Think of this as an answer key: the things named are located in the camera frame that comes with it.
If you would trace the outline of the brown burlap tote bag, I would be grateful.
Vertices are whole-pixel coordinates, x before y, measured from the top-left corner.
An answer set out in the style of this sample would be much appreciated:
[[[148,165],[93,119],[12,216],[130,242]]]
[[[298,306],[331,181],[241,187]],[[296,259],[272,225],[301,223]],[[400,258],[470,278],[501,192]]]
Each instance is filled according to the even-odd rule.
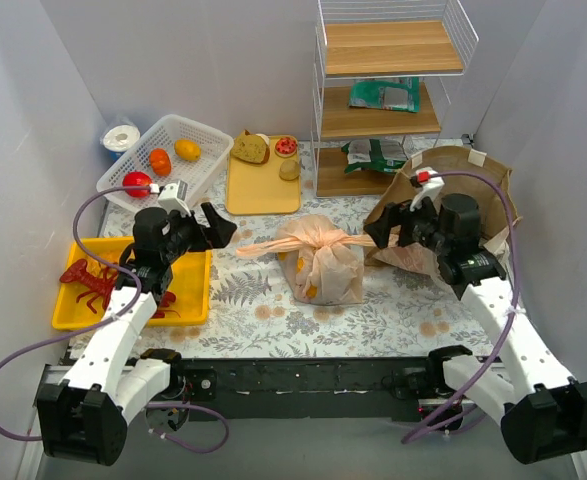
[[[368,225],[377,220],[389,203],[412,200],[417,190],[411,185],[410,178],[425,168],[445,175],[444,187],[434,201],[435,206],[440,205],[443,196],[451,193],[466,194],[477,201],[481,219],[480,244],[494,254],[503,267],[507,267],[511,253],[510,235],[501,197],[507,200],[512,224],[517,225],[520,221],[509,193],[512,170],[484,152],[460,146],[441,146],[411,156],[396,173],[364,223]],[[424,274],[437,284],[444,284],[435,254],[417,244],[407,247],[390,245],[383,250],[375,246],[367,247],[364,261],[370,266],[388,264]]]

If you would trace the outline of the peach plastic grocery bag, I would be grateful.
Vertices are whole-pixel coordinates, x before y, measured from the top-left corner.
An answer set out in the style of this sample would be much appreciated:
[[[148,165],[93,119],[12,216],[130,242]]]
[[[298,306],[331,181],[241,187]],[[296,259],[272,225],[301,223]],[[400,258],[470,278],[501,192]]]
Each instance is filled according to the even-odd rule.
[[[274,238],[236,250],[240,258],[274,254],[294,298],[329,306],[363,302],[361,248],[373,247],[367,234],[350,235],[324,215],[305,215],[281,225]]]

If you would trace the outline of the teal snack packet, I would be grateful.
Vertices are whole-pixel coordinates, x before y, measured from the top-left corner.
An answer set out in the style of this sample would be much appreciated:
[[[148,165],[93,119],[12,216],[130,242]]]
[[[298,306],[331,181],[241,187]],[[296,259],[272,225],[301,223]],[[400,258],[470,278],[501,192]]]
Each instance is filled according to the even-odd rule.
[[[362,80],[349,93],[348,106],[375,110],[418,113],[420,82],[418,77],[394,80]]]

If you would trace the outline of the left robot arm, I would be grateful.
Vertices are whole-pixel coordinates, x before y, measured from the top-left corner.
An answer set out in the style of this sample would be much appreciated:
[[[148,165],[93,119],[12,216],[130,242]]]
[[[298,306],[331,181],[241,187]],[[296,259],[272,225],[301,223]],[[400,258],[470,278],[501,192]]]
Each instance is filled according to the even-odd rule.
[[[135,215],[133,241],[115,266],[119,274],[103,326],[58,383],[39,388],[36,407],[46,455],[112,465],[134,417],[176,385],[173,369],[181,357],[173,351],[151,353],[128,374],[122,371],[173,279],[173,263],[187,253],[226,247],[237,229],[210,203],[201,208],[206,225],[182,208],[149,207]]]

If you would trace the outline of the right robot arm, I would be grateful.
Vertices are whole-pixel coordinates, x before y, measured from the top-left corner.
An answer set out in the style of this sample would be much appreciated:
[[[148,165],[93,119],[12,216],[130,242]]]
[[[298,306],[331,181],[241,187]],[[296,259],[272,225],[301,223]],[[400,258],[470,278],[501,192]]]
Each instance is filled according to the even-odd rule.
[[[587,450],[587,382],[559,362],[527,314],[512,306],[518,295],[497,257],[480,243],[472,197],[449,194],[439,206],[428,197],[389,203],[364,229],[379,248],[419,244],[435,253],[444,282],[490,337],[507,371],[501,378],[468,348],[442,347],[428,355],[439,388],[461,392],[488,414],[522,464]]]

